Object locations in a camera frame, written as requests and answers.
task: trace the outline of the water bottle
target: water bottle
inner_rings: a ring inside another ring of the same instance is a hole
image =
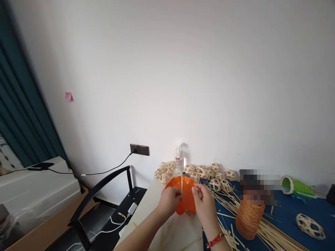
[[[184,152],[182,150],[182,142],[178,142],[176,148],[176,173],[182,173],[184,171]]]

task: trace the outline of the red bracelet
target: red bracelet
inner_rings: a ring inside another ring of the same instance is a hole
[[[222,240],[223,236],[224,236],[224,233],[220,233],[220,234],[218,234],[218,236],[215,237],[214,240],[212,240],[211,242],[207,242],[207,248],[211,248],[216,243],[220,242]]]

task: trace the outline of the left hand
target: left hand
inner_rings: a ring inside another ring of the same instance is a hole
[[[178,187],[168,187],[162,191],[157,211],[166,219],[176,211],[180,200],[183,198]]]

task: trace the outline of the power outlet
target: power outlet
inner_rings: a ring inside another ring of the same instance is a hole
[[[134,150],[135,150],[134,153],[140,154],[140,146],[135,145],[135,144],[130,144],[130,152],[133,152]]]
[[[136,144],[130,144],[130,151],[136,154],[140,154],[140,155],[146,155],[149,156],[149,147],[148,146],[142,146],[142,145],[136,145]]]
[[[149,147],[148,146],[141,146],[140,145],[140,154],[149,156]]]

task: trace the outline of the orange plastic bowl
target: orange plastic bowl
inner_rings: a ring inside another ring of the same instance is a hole
[[[176,210],[177,214],[182,215],[186,211],[192,211],[195,213],[195,203],[192,193],[192,187],[194,187],[194,184],[194,180],[183,176],[183,199],[179,202]],[[172,178],[165,188],[168,187],[178,187],[181,189],[181,176]]]

